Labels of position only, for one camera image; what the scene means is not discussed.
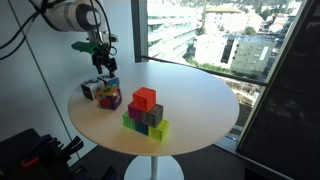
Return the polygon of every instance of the purple block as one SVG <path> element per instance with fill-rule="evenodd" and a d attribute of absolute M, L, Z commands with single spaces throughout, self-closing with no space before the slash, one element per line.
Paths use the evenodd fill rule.
<path fill-rule="evenodd" d="M 128 104 L 129 117 L 137 122 L 142 122 L 142 111 L 133 106 L 133 102 Z"/>

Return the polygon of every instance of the round white table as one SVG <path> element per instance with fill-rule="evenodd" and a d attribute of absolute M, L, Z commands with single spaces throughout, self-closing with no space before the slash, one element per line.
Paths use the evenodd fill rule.
<path fill-rule="evenodd" d="M 221 80 L 204 71 L 170 63 L 133 63 L 118 67 L 122 103 L 117 110 L 97 107 L 80 86 L 69 99 L 68 112 L 75 128 L 96 144 L 125 154 L 139 155 L 125 179 L 184 179 L 171 155 L 212 145 L 235 125 L 239 104 Z M 140 87 L 156 90 L 156 103 L 164 107 L 168 136 L 158 142 L 122 125 L 122 114 Z"/>

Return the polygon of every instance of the table pedestal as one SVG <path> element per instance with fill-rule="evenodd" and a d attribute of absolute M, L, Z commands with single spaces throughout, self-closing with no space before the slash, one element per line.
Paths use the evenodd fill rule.
<path fill-rule="evenodd" d="M 172 156 L 137 156 L 128 166 L 124 179 L 183 180 L 184 176 L 179 163 Z"/>

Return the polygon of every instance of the table base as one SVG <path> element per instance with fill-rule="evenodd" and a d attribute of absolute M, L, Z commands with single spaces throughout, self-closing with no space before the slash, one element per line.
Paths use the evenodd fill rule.
<path fill-rule="evenodd" d="M 137 156 L 128 166 L 125 180 L 150 180 L 151 157 Z M 183 180 L 183 172 L 179 163 L 172 156 L 158 156 L 157 180 Z"/>

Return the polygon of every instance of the window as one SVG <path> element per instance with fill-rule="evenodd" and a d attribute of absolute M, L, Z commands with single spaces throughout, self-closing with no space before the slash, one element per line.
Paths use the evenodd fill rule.
<path fill-rule="evenodd" d="M 132 1 L 132 3 L 143 2 L 144 1 Z M 286 27 L 287 29 L 284 30 L 286 31 L 286 39 L 291 38 L 292 32 L 298 29 L 296 28 L 297 19 L 300 18 L 300 14 L 302 8 L 304 8 L 304 5 L 305 3 L 301 3 L 300 7 L 297 6 L 295 12 L 299 13 L 296 15 L 294 20 L 290 19 L 290 21 L 292 22 L 290 22 L 290 28 Z M 270 2 L 266 1 L 265 6 L 271 6 Z M 171 13 L 168 11 L 168 9 L 171 9 L 173 12 L 175 12 L 174 14 L 176 15 L 175 17 L 171 17 L 170 19 L 170 21 L 172 22 L 171 26 L 167 27 L 161 32 L 152 32 L 155 28 L 157 28 L 156 26 L 152 25 L 152 23 L 155 23 L 155 21 L 158 21 L 157 23 L 165 23 L 165 21 L 168 22 L 168 19 L 162 18 L 167 17 L 168 14 Z M 241 92 L 263 92 L 261 89 L 268 85 L 269 79 L 273 73 L 272 69 L 274 69 L 274 66 L 277 65 L 279 61 L 278 57 L 281 57 L 281 53 L 278 54 L 278 52 L 284 52 L 283 49 L 287 45 L 286 42 L 289 41 L 285 40 L 282 42 L 277 42 L 275 41 L 276 37 L 272 34 L 268 34 L 268 32 L 264 32 L 265 35 L 259 33 L 255 35 L 242 35 L 239 32 L 243 32 L 243 30 L 237 29 L 241 28 L 239 22 L 235 22 L 238 20 L 237 18 L 221 18 L 221 16 L 225 16 L 224 13 L 216 13 L 216 16 L 212 16 L 212 14 L 214 13 L 211 13 L 211 17 L 209 17 L 209 13 L 199 12 L 199 9 L 203 8 L 197 6 L 197 3 L 194 3 L 193 0 L 148 1 L 145 9 L 140 10 L 144 11 L 143 13 L 140 13 L 140 16 L 147 14 L 147 16 L 152 17 L 154 21 L 147 21 L 147 26 L 150 27 L 149 32 L 147 28 L 142 28 L 140 30 L 140 40 L 144 38 L 147 39 L 146 42 L 150 43 L 160 40 L 157 43 L 159 44 L 159 46 L 155 46 L 157 44 L 153 44 L 153 47 L 156 47 L 153 49 L 153 51 L 157 52 L 153 53 L 155 54 L 151 57 L 153 59 L 161 59 L 175 63 L 188 64 L 190 66 L 196 66 L 196 64 L 192 63 L 197 62 L 198 68 L 206 67 L 206 70 L 210 70 L 212 74 L 219 73 L 219 78 L 223 79 L 230 86 L 230 88 L 234 90 L 241 106 L 243 105 L 243 109 L 241 108 L 241 112 L 246 112 L 246 115 L 240 114 L 239 122 L 237 122 L 237 125 L 243 127 L 244 122 L 246 121 L 245 119 L 248 117 L 255 103 L 257 103 L 258 101 L 258 95 L 255 94 L 254 96 L 252 95 L 245 97 L 244 95 L 241 95 Z M 231 26 L 228 27 L 228 30 L 223 30 L 223 28 L 226 28 L 226 26 L 224 26 L 219 31 L 217 30 L 218 24 L 215 21 L 215 18 L 221 18 L 221 20 L 219 20 L 219 24 L 237 24 L 237 26 Z M 182 24 L 185 24 L 186 22 L 188 22 L 188 26 L 182 26 Z M 210 47 L 213 47 L 211 48 L 212 52 L 210 53 L 214 54 L 215 56 L 201 54 L 203 52 L 209 53 L 209 51 L 201 51 L 201 49 L 203 48 L 204 50 L 206 50 L 208 46 L 203 44 L 207 44 L 208 39 L 213 37 L 214 41 L 210 41 L 208 44 L 210 44 Z M 238 52 L 243 52 L 242 54 L 246 54 L 246 56 L 231 56 L 232 53 L 237 54 Z M 142 56 L 146 57 L 146 59 L 150 59 L 150 55 L 150 52 L 142 53 Z M 274 58 L 274 60 L 272 62 L 268 61 L 269 58 Z M 208 66 L 202 66 L 202 63 L 211 63 L 212 61 L 216 62 L 215 65 L 212 65 L 209 68 Z M 231 131 L 232 134 L 237 135 L 239 135 L 240 132 L 237 129 L 233 129 Z"/>

